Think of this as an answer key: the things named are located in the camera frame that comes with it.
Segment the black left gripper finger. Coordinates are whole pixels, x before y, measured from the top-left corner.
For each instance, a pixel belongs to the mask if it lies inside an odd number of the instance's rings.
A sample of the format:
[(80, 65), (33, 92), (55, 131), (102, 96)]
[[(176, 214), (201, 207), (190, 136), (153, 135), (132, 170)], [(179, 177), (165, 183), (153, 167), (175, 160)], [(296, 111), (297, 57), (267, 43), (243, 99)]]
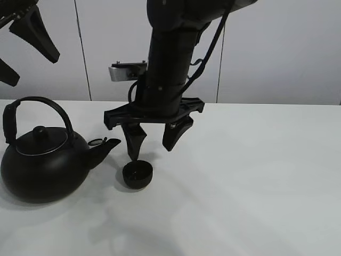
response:
[(37, 5), (32, 6), (22, 18), (14, 21), (9, 31), (33, 46), (51, 63), (58, 62), (60, 53), (44, 26)]
[(8, 64), (6, 64), (2, 59), (0, 59), (0, 76), (1, 82), (6, 83), (10, 86), (16, 86), (20, 76), (14, 71)]

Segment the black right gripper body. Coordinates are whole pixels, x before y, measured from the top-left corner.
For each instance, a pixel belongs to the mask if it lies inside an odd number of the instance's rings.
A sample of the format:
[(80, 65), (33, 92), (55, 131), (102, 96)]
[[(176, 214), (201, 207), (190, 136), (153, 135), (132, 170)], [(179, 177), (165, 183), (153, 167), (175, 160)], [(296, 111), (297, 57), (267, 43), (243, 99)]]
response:
[(104, 112), (103, 121), (108, 130), (123, 124), (175, 123), (192, 112), (202, 113), (204, 110), (205, 103), (199, 98), (182, 98), (177, 111), (173, 114), (165, 114), (166, 108), (163, 107), (148, 109), (139, 106), (132, 100), (132, 90), (138, 84), (139, 81), (136, 81), (129, 88), (127, 104)]

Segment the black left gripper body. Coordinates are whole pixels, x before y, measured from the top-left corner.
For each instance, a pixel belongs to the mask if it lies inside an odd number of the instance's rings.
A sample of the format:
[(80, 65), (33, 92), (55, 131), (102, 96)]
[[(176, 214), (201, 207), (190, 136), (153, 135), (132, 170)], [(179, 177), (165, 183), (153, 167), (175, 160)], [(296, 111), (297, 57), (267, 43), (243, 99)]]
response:
[(37, 0), (1, 0), (1, 28), (13, 20), (23, 18), (35, 6)]

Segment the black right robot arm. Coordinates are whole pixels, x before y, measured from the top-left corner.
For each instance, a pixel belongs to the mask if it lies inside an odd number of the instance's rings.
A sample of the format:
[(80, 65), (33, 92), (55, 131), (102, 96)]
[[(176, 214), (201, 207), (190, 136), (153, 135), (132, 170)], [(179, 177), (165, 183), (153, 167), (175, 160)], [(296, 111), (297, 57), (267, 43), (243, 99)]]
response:
[(152, 27), (147, 61), (113, 63), (113, 82), (130, 81), (127, 104), (104, 113), (108, 129), (121, 126), (131, 160), (139, 157), (143, 123), (164, 124), (163, 146), (171, 151), (193, 126), (191, 113), (204, 102), (184, 92), (205, 70), (230, 13), (252, 1), (148, 1)]

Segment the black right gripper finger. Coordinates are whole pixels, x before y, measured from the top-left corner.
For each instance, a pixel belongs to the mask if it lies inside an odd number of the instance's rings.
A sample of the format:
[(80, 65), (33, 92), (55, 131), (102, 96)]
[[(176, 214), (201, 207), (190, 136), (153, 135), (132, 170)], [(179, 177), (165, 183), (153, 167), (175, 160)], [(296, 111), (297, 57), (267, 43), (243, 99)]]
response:
[(126, 123), (122, 124), (121, 127), (125, 135), (128, 155), (132, 161), (136, 161), (147, 134), (139, 123)]
[(172, 151), (180, 137), (193, 126), (194, 120), (190, 116), (184, 116), (179, 120), (165, 124), (163, 146), (167, 151)]

